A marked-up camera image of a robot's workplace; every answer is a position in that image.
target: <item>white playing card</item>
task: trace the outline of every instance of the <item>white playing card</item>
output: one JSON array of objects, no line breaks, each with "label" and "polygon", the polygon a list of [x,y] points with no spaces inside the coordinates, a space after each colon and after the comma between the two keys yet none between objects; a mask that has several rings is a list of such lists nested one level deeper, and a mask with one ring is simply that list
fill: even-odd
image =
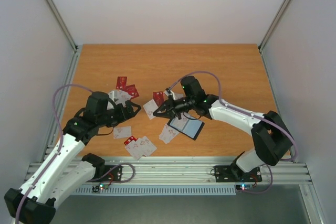
[{"label": "white playing card", "polygon": [[146,103],[143,108],[145,109],[145,112],[148,115],[149,119],[152,120],[155,117],[153,115],[153,112],[158,109],[158,106],[156,105],[154,99],[152,99],[148,103]]},{"label": "white playing card", "polygon": [[[177,100],[177,99],[179,99],[179,98],[184,97],[183,94],[178,94],[178,93],[175,93],[175,92],[173,92],[173,91],[170,91],[170,92],[172,93],[172,95],[173,95],[173,99],[174,99],[174,100]],[[167,91],[164,91],[164,94],[168,97],[168,92],[167,92]]]},{"label": "white playing card", "polygon": [[130,137],[131,135],[132,135],[131,126],[114,128],[114,130],[113,130],[113,138],[114,139]]},{"label": "white playing card", "polygon": [[150,156],[157,149],[156,146],[146,136],[139,138],[137,143],[139,144],[143,155],[146,157]]},{"label": "white playing card", "polygon": [[[122,103],[122,105],[125,106],[125,101],[128,101],[132,98],[132,96],[130,94],[128,94],[127,92],[125,91],[122,91],[122,90],[119,90],[119,89],[115,89],[115,90],[112,90],[110,93],[109,93],[109,97],[116,103],[116,104],[119,104],[119,103]],[[111,109],[113,108],[113,105],[109,102],[107,104],[107,109]]]},{"label": "white playing card", "polygon": [[125,149],[131,154],[135,159],[142,157],[142,149],[139,146],[137,141],[131,141],[128,145],[125,146]]},{"label": "white playing card", "polygon": [[178,135],[178,131],[171,128],[167,124],[163,126],[163,130],[159,135],[159,139],[162,140],[165,144],[168,144],[174,137]]}]

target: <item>metal grille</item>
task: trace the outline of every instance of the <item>metal grille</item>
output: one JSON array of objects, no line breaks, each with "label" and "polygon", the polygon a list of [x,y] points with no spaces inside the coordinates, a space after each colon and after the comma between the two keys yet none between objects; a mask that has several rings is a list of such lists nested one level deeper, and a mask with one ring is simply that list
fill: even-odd
[{"label": "metal grille", "polygon": [[92,186],[84,185],[78,188],[73,195],[99,196],[163,196],[163,195],[236,195],[234,186],[145,186],[145,185],[112,185],[110,188],[92,191]]}]

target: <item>red playing card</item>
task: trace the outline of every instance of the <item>red playing card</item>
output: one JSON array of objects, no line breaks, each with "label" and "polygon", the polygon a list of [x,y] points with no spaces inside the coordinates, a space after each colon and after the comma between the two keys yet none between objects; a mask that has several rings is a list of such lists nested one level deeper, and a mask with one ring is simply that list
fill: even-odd
[{"label": "red playing card", "polygon": [[130,136],[125,142],[124,145],[128,145],[130,142],[132,141],[136,141],[137,138],[135,138],[134,136]]},{"label": "red playing card", "polygon": [[132,96],[131,100],[132,100],[133,98],[137,98],[137,97],[140,96],[139,93],[138,93],[138,91],[137,91],[137,89],[136,89],[136,87],[135,87],[135,84],[126,86],[126,92],[127,92],[129,95]]},{"label": "red playing card", "polygon": [[118,76],[116,89],[124,90],[126,88],[127,76]]},{"label": "red playing card", "polygon": [[153,92],[153,99],[157,106],[161,106],[162,103],[164,102],[163,92],[162,91]]}]

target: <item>phone screen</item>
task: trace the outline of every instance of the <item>phone screen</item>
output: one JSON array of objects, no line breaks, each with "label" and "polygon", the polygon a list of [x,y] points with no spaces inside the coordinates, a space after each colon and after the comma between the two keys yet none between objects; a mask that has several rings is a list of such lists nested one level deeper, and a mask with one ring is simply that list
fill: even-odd
[{"label": "phone screen", "polygon": [[186,117],[182,114],[180,120],[178,118],[170,119],[168,125],[191,139],[196,140],[204,126],[204,122],[187,113],[185,113],[185,115]]}]

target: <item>black mounting bracket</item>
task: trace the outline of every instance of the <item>black mounting bracket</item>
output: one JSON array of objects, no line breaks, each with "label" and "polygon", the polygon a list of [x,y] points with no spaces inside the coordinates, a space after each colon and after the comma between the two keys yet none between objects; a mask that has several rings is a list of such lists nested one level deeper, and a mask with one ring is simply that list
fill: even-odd
[{"label": "black mounting bracket", "polygon": [[247,182],[255,182],[255,179],[251,176],[253,174],[258,182],[262,181],[260,168],[256,167],[253,170],[251,170],[249,173],[246,173],[242,180],[237,181],[235,177],[230,173],[231,166],[230,165],[216,165],[213,169],[213,174],[216,178],[216,182],[218,183],[232,183],[232,182],[241,182],[241,183],[247,183]]},{"label": "black mounting bracket", "polygon": [[[103,174],[107,173],[110,169],[114,167],[115,165],[106,165],[104,168]],[[122,167],[121,166],[112,170],[110,173],[113,175],[113,181],[117,181],[117,182],[121,181],[121,177],[122,177]],[[95,182],[107,182],[110,180],[111,180],[111,175],[107,174],[106,176],[102,177],[99,180],[96,180]]]}]

